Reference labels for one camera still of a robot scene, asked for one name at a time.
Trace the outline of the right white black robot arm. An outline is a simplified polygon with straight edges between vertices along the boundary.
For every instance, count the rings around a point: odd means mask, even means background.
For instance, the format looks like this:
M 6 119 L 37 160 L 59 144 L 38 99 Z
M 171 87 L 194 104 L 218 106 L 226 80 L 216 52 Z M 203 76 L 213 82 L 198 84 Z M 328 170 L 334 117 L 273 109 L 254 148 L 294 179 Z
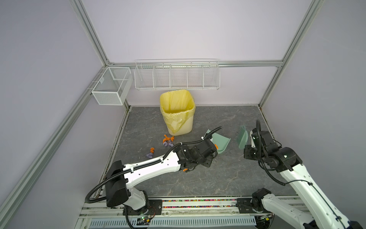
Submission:
M 361 229 L 326 196 L 310 176 L 298 154 L 291 148 L 278 145 L 270 132 L 261 129 L 260 120 L 251 133 L 251 145 L 244 148 L 244 158 L 258 161 L 266 174 L 281 186 L 290 185 L 308 209 L 297 210 L 262 188 L 252 194 L 253 211 L 268 211 L 296 229 Z

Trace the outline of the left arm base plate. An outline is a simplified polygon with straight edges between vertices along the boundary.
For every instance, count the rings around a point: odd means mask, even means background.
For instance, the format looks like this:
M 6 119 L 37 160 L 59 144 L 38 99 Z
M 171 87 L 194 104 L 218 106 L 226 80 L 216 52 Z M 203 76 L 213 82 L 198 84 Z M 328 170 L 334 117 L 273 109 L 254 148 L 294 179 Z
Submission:
M 142 216 L 142 215 L 161 215 L 163 210 L 162 199 L 149 199 L 146 206 L 139 210 L 133 210 L 131 207 L 124 207 L 123 215 Z

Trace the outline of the small white mesh basket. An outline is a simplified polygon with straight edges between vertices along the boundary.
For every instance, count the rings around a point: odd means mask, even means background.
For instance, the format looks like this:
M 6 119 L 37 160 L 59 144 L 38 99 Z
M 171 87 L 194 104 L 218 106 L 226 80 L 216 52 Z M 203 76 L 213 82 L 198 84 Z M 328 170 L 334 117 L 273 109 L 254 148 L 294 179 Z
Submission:
M 132 83 L 130 68 L 107 67 L 91 92 L 99 105 L 123 106 Z

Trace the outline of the yellow lined trash bin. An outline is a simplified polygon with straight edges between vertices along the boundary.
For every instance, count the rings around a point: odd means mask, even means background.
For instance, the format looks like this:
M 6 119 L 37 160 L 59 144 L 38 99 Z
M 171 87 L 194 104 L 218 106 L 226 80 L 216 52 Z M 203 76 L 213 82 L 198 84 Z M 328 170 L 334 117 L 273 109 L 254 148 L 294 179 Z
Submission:
M 188 90 L 175 90 L 160 96 L 160 111 L 169 134 L 185 135 L 193 129 L 196 105 Z

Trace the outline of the green plastic dustpan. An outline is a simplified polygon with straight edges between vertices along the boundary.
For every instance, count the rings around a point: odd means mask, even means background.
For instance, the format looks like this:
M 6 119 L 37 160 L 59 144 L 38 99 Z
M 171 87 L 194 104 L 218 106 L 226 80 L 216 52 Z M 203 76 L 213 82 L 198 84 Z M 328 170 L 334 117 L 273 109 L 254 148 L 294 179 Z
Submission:
M 201 139 L 205 140 L 208 143 L 208 145 L 212 148 L 212 150 L 214 152 L 213 154 L 215 156 L 222 154 L 226 150 L 226 148 L 231 140 L 230 138 L 227 138 L 223 135 L 218 134 L 217 133 L 218 131 L 219 131 L 219 129 L 215 129 L 212 131 L 207 130 L 207 132 L 204 134 L 204 136 L 201 137 Z

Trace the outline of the green hand brush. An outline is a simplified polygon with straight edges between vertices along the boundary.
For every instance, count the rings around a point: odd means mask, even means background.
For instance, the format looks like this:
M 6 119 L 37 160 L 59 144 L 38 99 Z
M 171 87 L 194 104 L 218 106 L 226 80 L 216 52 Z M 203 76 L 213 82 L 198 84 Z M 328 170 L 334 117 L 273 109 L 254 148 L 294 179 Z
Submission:
M 237 143 L 239 149 L 244 149 L 248 141 L 248 131 L 244 125 L 239 128 Z

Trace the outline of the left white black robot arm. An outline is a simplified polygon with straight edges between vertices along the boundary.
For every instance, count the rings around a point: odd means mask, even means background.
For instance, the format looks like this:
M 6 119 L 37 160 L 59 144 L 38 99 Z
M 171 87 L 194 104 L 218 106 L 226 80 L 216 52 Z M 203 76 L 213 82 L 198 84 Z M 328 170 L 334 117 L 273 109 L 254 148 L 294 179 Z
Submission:
M 105 179 L 89 191 L 85 203 L 105 200 L 109 208 L 125 205 L 133 210 L 149 207 L 146 192 L 136 186 L 154 177 L 172 172 L 191 172 L 198 165 L 210 167 L 218 155 L 218 148 L 210 139 L 179 143 L 164 155 L 135 164 L 114 162 Z

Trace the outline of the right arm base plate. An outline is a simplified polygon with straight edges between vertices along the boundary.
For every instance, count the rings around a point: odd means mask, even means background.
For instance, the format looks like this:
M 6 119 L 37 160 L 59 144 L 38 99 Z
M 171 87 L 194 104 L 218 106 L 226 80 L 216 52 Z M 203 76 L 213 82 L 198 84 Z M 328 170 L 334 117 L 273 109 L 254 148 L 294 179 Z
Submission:
M 239 213 L 268 213 L 262 204 L 258 201 L 252 201 L 252 198 L 238 198 L 235 206 L 239 209 Z

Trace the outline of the orange purple scraps left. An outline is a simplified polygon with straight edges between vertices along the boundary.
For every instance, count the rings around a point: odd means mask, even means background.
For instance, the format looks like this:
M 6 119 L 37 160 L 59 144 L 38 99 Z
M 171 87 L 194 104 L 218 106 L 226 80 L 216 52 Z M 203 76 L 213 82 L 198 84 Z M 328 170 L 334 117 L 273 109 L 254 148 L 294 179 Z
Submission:
M 150 152 L 146 155 L 149 159 L 152 159 L 153 158 L 153 155 L 154 155 L 154 151 L 155 149 L 154 148 L 150 148 Z

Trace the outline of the orange purple scraps near bin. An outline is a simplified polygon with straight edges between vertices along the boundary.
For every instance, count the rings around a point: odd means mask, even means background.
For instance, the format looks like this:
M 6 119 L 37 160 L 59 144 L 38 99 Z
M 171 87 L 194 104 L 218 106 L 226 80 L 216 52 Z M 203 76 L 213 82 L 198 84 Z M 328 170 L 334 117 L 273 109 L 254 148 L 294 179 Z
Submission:
M 173 142 L 174 142 L 174 136 L 168 137 L 167 135 L 164 135 L 163 145 L 165 147 L 173 147 L 174 145 Z

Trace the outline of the aluminium front rail frame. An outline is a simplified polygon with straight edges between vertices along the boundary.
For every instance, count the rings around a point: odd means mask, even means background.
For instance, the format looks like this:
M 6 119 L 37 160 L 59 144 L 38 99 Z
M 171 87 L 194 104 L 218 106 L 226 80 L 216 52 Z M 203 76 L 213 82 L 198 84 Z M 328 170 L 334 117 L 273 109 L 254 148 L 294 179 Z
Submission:
M 251 208 L 251 197 L 151 198 L 150 208 L 138 213 L 123 206 L 107 208 L 105 202 L 85 204 L 77 229 L 241 228 L 268 229 L 281 219 L 296 229 L 328 228 L 330 213 L 311 212 L 299 196 L 273 194 L 263 198 L 263 211 Z

